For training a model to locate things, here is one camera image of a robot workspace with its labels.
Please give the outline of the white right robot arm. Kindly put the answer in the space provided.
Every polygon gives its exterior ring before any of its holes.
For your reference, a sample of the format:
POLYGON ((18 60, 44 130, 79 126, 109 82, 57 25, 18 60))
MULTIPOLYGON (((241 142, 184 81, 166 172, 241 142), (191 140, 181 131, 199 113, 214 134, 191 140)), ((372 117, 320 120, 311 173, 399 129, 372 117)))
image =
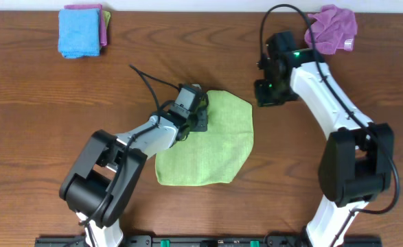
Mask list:
POLYGON ((346 96, 323 57, 313 49, 290 47, 262 53, 255 81, 259 106, 279 106, 302 99, 326 138, 318 170, 323 197, 296 246, 373 246, 375 238, 345 238, 360 213, 381 215, 400 194, 393 162, 394 135, 376 124, 346 96))

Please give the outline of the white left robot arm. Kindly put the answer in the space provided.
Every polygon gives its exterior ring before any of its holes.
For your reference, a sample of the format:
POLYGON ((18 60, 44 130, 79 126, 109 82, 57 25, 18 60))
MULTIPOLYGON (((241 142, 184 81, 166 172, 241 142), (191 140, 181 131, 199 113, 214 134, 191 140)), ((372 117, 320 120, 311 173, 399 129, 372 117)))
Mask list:
POLYGON ((84 227, 84 246, 121 246, 119 218, 149 158, 207 129, 208 96, 181 91, 131 131, 94 132, 63 180, 59 196, 84 227))

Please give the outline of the green microfiber cloth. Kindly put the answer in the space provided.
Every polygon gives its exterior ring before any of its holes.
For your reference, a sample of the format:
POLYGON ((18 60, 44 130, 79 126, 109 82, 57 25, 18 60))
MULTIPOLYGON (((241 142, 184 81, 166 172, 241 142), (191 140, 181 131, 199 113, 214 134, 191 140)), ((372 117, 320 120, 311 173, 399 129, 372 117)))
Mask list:
POLYGON ((208 91, 207 96, 207 131, 192 132, 156 155, 161 185, 230 183, 249 157, 254 143, 252 105, 227 91, 208 91))

